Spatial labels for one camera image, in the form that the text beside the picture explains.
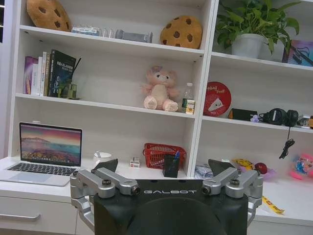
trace plastic basket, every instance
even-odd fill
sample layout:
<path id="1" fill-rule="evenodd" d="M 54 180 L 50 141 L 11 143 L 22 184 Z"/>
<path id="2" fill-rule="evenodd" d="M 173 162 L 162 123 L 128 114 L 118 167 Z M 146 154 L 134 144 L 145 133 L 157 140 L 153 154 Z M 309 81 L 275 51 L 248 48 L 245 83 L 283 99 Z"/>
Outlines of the plastic basket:
<path id="1" fill-rule="evenodd" d="M 175 155 L 179 151 L 179 167 L 182 168 L 186 159 L 186 151 L 178 146 L 146 143 L 143 155 L 146 157 L 146 166 L 154 169 L 163 169 L 164 167 L 164 155 Z"/>

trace cookie-shaped cushion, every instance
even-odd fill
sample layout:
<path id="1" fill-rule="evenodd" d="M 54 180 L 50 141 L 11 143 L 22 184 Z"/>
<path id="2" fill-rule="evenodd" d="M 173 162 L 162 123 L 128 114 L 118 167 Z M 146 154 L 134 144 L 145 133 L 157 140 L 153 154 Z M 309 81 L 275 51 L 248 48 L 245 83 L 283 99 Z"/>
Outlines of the cookie-shaped cushion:
<path id="1" fill-rule="evenodd" d="M 169 22 L 160 35 L 164 45 L 198 49 L 202 39 L 202 26 L 193 16 L 179 16 Z"/>
<path id="2" fill-rule="evenodd" d="M 72 30 L 68 15 L 57 0 L 27 0 L 27 12 L 37 27 L 67 32 Z"/>

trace pink teddy bear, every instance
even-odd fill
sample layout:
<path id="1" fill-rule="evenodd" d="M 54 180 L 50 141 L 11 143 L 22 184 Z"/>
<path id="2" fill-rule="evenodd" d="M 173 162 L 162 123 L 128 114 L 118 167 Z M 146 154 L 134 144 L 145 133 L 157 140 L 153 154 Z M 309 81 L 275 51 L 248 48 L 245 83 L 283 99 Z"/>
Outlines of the pink teddy bear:
<path id="1" fill-rule="evenodd" d="M 142 86 L 147 95 L 143 103 L 146 109 L 159 109 L 176 112 L 178 104 L 170 98 L 179 96 L 179 91 L 174 88 L 177 75 L 174 71 L 163 70 L 161 66 L 154 66 L 146 74 L 149 84 Z"/>

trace desk surface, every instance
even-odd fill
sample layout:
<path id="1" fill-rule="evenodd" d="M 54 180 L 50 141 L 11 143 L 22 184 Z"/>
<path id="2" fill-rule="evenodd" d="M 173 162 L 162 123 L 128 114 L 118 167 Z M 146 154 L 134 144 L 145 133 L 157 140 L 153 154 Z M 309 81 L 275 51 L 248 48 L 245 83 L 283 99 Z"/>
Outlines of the desk surface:
<path id="1" fill-rule="evenodd" d="M 0 169 L 19 160 L 19 157 L 1 159 Z M 83 159 L 82 168 L 93 168 L 92 159 Z M 161 170 L 148 169 L 145 166 L 141 169 L 130 169 L 126 163 L 119 163 L 116 172 L 133 179 L 164 179 Z M 188 178 L 182 172 L 179 177 Z M 301 182 L 292 178 L 264 182 L 263 195 L 285 212 L 278 215 L 263 204 L 257 209 L 255 220 L 313 227 L 313 182 Z M 0 196 L 70 203 L 70 185 L 55 187 L 0 181 Z"/>

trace silver laptop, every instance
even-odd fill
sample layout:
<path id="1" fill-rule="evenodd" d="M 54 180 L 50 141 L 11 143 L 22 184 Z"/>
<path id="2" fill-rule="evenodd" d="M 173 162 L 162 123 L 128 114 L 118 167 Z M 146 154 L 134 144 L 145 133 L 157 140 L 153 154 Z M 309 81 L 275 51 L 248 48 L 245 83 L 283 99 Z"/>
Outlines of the silver laptop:
<path id="1" fill-rule="evenodd" d="M 81 165 L 82 130 L 20 123 L 21 161 L 0 171 L 0 180 L 64 186 Z"/>

